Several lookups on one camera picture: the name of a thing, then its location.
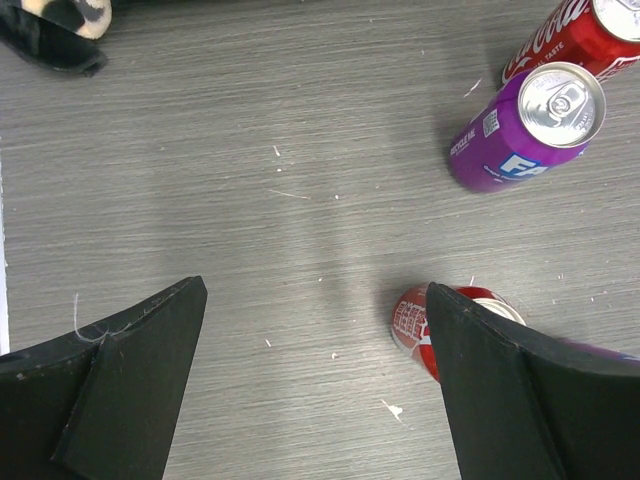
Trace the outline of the red Coca-Cola can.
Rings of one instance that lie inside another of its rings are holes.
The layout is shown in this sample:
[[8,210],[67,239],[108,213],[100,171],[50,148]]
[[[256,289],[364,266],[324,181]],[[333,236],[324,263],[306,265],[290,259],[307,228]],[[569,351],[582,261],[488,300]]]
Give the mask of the red Coca-Cola can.
[[550,62],[579,65],[604,82],[639,61],[639,3],[566,0],[505,64],[501,82]]

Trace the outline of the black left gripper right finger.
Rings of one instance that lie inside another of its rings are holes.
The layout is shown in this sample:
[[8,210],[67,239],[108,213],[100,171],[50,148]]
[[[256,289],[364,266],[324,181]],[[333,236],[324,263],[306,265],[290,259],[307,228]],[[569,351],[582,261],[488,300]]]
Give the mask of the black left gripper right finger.
[[636,479],[639,363],[570,347],[431,283],[427,321],[464,479]]

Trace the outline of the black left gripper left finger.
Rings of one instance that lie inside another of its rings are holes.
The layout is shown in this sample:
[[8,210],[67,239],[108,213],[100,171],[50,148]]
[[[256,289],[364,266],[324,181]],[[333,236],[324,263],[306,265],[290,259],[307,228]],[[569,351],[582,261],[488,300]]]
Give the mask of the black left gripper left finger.
[[162,478],[206,302],[187,277],[2,356],[2,478]]

